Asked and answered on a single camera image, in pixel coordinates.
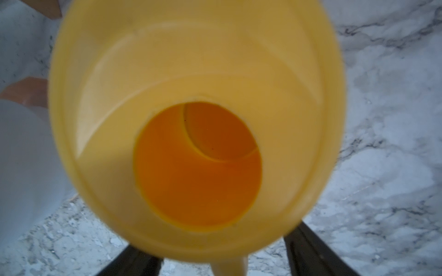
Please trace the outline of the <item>yellow plastic watering can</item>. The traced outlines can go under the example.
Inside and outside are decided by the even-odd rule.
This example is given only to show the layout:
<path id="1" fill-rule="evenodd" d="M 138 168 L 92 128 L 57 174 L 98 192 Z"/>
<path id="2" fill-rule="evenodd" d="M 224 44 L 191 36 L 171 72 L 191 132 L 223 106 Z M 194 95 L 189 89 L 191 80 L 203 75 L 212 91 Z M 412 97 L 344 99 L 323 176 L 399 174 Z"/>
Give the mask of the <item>yellow plastic watering can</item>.
<path id="1" fill-rule="evenodd" d="M 340 48 L 320 1 L 73 1 L 49 73 L 55 142 L 134 247 L 244 276 L 336 164 Z"/>

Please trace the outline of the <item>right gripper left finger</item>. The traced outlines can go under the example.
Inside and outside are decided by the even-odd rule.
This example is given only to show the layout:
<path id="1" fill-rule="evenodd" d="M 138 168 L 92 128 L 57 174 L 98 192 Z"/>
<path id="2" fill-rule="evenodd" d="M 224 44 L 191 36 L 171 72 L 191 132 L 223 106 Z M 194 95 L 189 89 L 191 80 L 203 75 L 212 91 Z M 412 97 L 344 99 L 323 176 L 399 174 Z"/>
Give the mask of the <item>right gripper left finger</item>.
<path id="1" fill-rule="evenodd" d="M 159 276 L 162 265 L 163 258 L 129 245 L 96 276 Z"/>

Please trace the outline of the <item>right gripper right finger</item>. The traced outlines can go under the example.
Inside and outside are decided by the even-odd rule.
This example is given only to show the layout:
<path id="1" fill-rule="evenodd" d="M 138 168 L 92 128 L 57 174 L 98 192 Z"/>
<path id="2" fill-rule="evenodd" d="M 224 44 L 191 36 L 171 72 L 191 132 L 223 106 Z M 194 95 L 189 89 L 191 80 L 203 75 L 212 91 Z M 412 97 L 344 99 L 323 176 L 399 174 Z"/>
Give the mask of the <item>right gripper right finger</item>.
<path id="1" fill-rule="evenodd" d="M 293 276 L 359 276 L 304 222 L 284 242 Z"/>

